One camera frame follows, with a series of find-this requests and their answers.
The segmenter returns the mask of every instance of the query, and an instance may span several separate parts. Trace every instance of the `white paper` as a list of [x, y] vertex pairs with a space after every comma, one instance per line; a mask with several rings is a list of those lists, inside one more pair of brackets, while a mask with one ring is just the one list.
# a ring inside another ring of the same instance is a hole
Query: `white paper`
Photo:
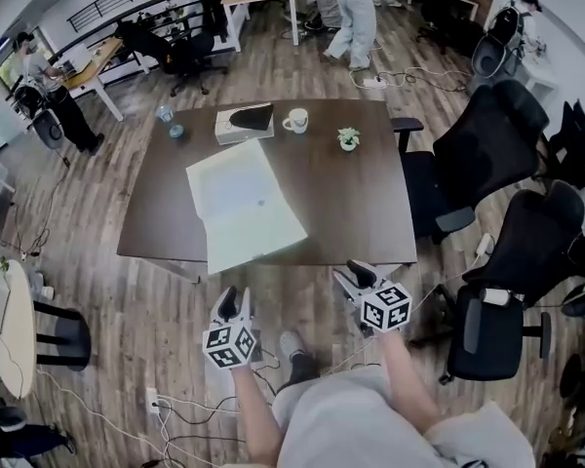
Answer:
[[186, 174], [206, 228], [209, 274], [307, 237], [257, 140], [200, 161]]

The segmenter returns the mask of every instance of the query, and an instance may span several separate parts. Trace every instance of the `cup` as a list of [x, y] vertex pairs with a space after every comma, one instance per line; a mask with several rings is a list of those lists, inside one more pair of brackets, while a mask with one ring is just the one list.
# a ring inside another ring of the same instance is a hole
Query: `cup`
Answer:
[[308, 112], [298, 107], [289, 113], [289, 117], [282, 122], [282, 126], [296, 134], [304, 134], [308, 128], [308, 121], [310, 121]]

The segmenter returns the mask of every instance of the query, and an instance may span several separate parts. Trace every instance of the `round table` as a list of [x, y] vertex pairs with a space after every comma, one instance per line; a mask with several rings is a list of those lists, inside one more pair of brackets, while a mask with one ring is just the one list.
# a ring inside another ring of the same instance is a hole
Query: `round table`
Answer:
[[[91, 358], [91, 335], [79, 312], [33, 300], [23, 266], [14, 260], [8, 263], [5, 279], [10, 293], [0, 333], [0, 378], [21, 398], [32, 388], [37, 364], [83, 370]], [[57, 318], [54, 335], [36, 332], [35, 312]], [[37, 355], [37, 342], [55, 345], [58, 355]]]

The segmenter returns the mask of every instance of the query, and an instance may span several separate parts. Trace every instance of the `wooden floor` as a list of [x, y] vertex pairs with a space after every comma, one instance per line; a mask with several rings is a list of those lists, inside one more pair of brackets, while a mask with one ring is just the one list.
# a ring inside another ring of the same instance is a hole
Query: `wooden floor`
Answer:
[[[123, 123], [115, 121], [98, 97], [80, 100], [92, 127], [106, 134], [106, 143], [95, 158], [78, 154], [71, 144], [64, 146], [72, 167], [54, 197], [48, 243], [42, 254], [32, 259], [56, 287], [56, 304], [80, 310], [93, 337], [93, 362], [85, 371], [75, 373], [61, 368], [46, 371], [61, 386], [74, 390], [89, 408], [103, 412], [118, 427], [150, 440], [159, 449], [164, 443], [157, 418], [146, 413], [146, 387], [211, 407], [230, 395], [228, 376], [205, 370], [200, 348], [210, 307], [230, 284], [239, 288], [251, 286], [262, 342], [271, 352], [277, 349], [279, 332], [295, 328], [329, 369], [365, 342], [345, 316], [342, 300], [334, 298], [330, 268], [241, 267], [193, 286], [141, 260], [115, 254], [156, 107], [169, 103], [175, 109], [189, 109], [277, 98], [385, 99], [390, 115], [422, 120], [426, 129], [420, 136], [413, 136], [410, 143], [412, 148], [422, 149], [431, 147], [468, 101], [464, 93], [441, 92], [422, 82], [385, 91], [359, 90], [351, 82], [346, 62], [334, 66], [322, 57], [328, 37], [307, 39], [294, 47], [290, 39], [280, 38], [286, 29], [280, 15], [281, 7], [277, 4], [253, 15], [242, 36], [243, 52], [217, 58], [229, 63], [230, 73], [207, 78], [211, 89], [208, 96], [188, 87], [176, 98], [170, 98], [173, 78], [155, 70], [148, 76], [139, 75], [107, 89], [126, 115]], [[412, 40], [416, 27], [413, 16], [405, 9], [378, 11], [379, 45], [372, 52], [373, 67], [377, 71], [401, 71], [417, 65], [434, 71], [467, 70], [467, 62], [453, 51], [442, 57], [433, 45], [416, 44]], [[364, 76], [358, 73], [356, 78], [361, 82]], [[429, 78], [447, 88], [457, 85], [448, 77]], [[63, 174], [63, 166], [57, 155], [36, 137], [10, 146], [2, 152], [0, 160], [15, 176], [19, 229], [27, 248], [43, 225], [51, 191]], [[537, 188], [530, 181], [524, 185]], [[473, 261], [482, 233], [498, 234], [509, 200], [524, 185], [512, 185], [489, 196], [477, 208], [477, 222], [444, 240], [440, 247], [419, 242], [419, 263], [402, 268], [395, 278], [406, 285], [414, 299], [420, 299], [436, 283], [459, 274]], [[4, 239], [16, 240], [13, 214]], [[460, 282], [452, 281], [449, 286], [456, 290]], [[557, 287], [543, 303], [559, 302], [568, 287], [569, 284]], [[527, 318], [538, 322], [540, 310], [528, 311]], [[572, 352], [585, 351], [585, 325], [565, 318], [559, 310], [548, 310], [553, 317], [554, 334], [547, 370], [537, 357], [537, 343], [526, 341], [520, 371], [513, 379], [494, 383], [456, 380], [442, 387], [437, 378], [443, 372], [446, 346], [412, 351], [444, 413], [475, 410], [485, 401], [495, 400], [533, 443], [538, 457], [559, 420], [561, 400], [557, 386], [561, 369]], [[414, 314], [408, 337], [432, 330], [437, 311], [435, 300], [426, 301]], [[47, 320], [39, 323], [43, 326]], [[377, 359], [377, 348], [371, 344], [341, 369]], [[277, 387], [286, 380], [289, 369], [282, 365], [278, 370], [262, 372]], [[262, 385], [271, 400], [266, 385]], [[150, 458], [160, 457], [153, 449], [120, 435], [100, 418], [87, 413], [47, 376], [37, 375], [34, 388], [46, 421], [71, 432], [79, 449], [76, 457], [69, 457], [63, 449], [47, 454], [43, 457], [44, 466], [138, 467]], [[234, 401], [225, 405], [235, 407]], [[41, 421], [33, 395], [22, 401], [22, 406], [31, 421]], [[206, 417], [205, 411], [189, 405], [176, 407], [189, 421]], [[242, 436], [236, 416], [229, 414], [218, 414], [208, 424], [199, 426], [186, 425], [173, 416], [169, 429], [172, 436]], [[246, 460], [244, 448], [234, 442], [186, 439], [177, 443], [215, 465]], [[204, 466], [181, 452], [172, 453], [186, 466]]]

